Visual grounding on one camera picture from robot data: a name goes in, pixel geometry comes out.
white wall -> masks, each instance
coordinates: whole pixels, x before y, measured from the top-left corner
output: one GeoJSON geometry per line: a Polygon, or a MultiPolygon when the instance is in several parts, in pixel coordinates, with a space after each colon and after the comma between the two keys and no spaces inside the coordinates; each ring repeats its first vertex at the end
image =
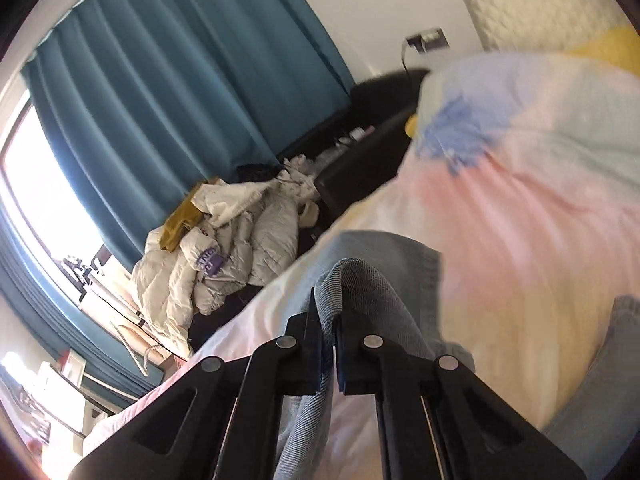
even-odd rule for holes
{"type": "MultiPolygon", "coordinates": [[[[0,61],[0,112],[15,77],[44,34],[79,0],[40,0],[0,61]]],[[[408,65],[438,68],[481,47],[462,0],[307,0],[329,31],[356,80],[400,68],[402,39],[441,27],[451,50],[418,56],[408,65]]],[[[0,113],[0,132],[6,121],[0,113]]]]}
{"type": "Polygon", "coordinates": [[[35,373],[43,361],[55,362],[0,295],[0,360],[7,352],[17,353],[24,365],[35,373]]]}
{"type": "Polygon", "coordinates": [[[481,51],[462,0],[307,0],[326,27],[356,80],[401,68],[402,40],[441,27],[449,51],[407,55],[407,65],[438,68],[481,51]]]}

yellow pillow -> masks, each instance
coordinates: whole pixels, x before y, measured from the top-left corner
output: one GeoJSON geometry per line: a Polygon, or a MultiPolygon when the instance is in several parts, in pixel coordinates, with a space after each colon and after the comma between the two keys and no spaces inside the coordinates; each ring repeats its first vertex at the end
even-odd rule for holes
{"type": "Polygon", "coordinates": [[[614,28],[597,40],[567,53],[605,61],[640,77],[640,36],[631,26],[614,28]]]}

white quilted pillow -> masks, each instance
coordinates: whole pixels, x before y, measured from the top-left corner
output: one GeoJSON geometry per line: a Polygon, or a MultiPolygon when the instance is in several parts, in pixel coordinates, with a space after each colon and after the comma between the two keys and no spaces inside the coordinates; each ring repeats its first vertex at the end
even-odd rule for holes
{"type": "Polygon", "coordinates": [[[464,0],[485,50],[567,50],[628,24],[615,0],[464,0]]]}

pile of clothes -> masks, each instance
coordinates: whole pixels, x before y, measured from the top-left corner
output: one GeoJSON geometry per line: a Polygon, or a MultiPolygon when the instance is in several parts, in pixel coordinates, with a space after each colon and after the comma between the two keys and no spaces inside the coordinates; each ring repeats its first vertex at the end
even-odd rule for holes
{"type": "MultiPolygon", "coordinates": [[[[313,177],[303,156],[265,182],[196,186],[165,225],[148,234],[132,280],[141,312],[172,352],[191,354],[188,330],[247,285],[265,286],[297,257],[298,229],[315,223],[313,177]]],[[[247,178],[239,171],[242,178],[247,178]]],[[[263,178],[264,169],[254,176],[263,178]]]]}

tie-dye bedsheet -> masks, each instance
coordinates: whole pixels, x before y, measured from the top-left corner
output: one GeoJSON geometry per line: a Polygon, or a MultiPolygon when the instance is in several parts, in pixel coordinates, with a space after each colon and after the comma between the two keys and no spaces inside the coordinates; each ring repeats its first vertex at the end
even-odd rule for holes
{"type": "MultiPolygon", "coordinates": [[[[167,383],[85,440],[93,449],[207,355],[280,335],[326,241],[381,230],[442,254],[442,333],[537,428],[569,401],[614,298],[640,297],[640,79],[561,55],[482,54],[428,76],[398,177],[353,205],[167,383]]],[[[318,479],[381,478],[375,408],[334,392],[318,479]]]]}

